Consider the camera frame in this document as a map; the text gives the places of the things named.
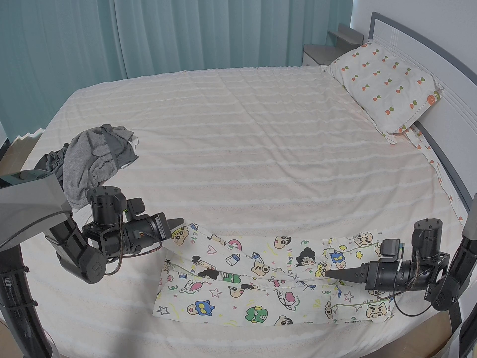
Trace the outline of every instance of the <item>floor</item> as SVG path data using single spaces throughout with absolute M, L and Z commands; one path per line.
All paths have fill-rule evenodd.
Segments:
M 17 139 L 0 160 L 0 176 L 20 171 L 40 136 L 41 134 L 37 134 L 36 136 Z M 369 358 L 382 356 L 396 358 L 429 356 L 436 352 L 436 348 L 445 344 L 449 336 L 450 322 L 448 321 L 448 315 L 447 313 L 440 313 L 418 326 L 408 335 L 370 354 Z M 423 338 L 427 341 L 426 344 L 422 344 Z M 2 357 L 22 358 L 23 356 L 10 331 L 1 320 L 0 352 Z M 477 351 L 474 352 L 473 356 L 477 358 Z

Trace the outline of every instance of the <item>pillowcase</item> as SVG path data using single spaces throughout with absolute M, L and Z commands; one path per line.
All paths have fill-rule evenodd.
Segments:
M 389 53 L 373 41 L 337 58 L 326 67 L 373 119 L 391 143 L 440 99 L 432 75 Z

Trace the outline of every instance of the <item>curtain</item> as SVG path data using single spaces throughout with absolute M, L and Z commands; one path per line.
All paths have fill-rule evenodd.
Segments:
M 0 119 L 45 128 L 77 89 L 179 70 L 301 65 L 353 0 L 0 0 Z

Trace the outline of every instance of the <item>pajamas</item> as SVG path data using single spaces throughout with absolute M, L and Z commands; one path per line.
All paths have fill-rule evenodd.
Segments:
M 326 278 L 380 257 L 376 235 L 304 240 L 226 236 L 186 223 L 173 230 L 153 315 L 225 326 L 337 323 L 392 317 L 389 293 Z

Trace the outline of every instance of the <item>bed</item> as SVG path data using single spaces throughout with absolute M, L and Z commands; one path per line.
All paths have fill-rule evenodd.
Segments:
M 405 40 L 404 27 L 374 15 L 373 35 L 460 92 L 462 79 L 453 85 L 436 70 L 450 62 L 442 57 L 439 64 L 435 53 L 427 59 L 418 56 L 422 51 L 412 53 L 417 45 Z M 439 139 L 433 123 L 450 115 L 435 113 L 439 106 L 448 110 L 453 100 L 429 110 L 419 125 L 429 142 Z M 346 90 L 318 67 L 179 72 L 80 89 L 23 168 L 103 123 L 125 126 L 139 138 L 139 159 L 108 185 L 128 198 L 142 197 L 149 214 L 194 219 L 218 235 L 327 239 L 373 230 L 410 245 L 414 222 L 438 217 L 444 223 L 441 250 L 452 254 L 460 243 L 459 216 L 465 218 L 459 212 L 468 208 L 468 191 L 475 188 L 464 169 L 445 177 L 452 184 L 444 190 L 420 150 L 404 135 L 387 143 Z M 460 166 L 462 156 L 449 152 L 444 140 L 438 143 L 442 147 L 433 149 L 440 160 L 447 155 L 449 166 Z M 86 208 L 74 218 L 81 226 L 90 214 Z M 88 285 L 61 268 L 42 235 L 22 249 L 42 324 L 71 358 L 360 357 L 435 314 L 395 313 L 382 324 L 198 327 L 151 315 L 165 251 L 128 259 L 118 274 Z M 427 306 L 422 297 L 406 293 L 399 305 L 418 312 Z

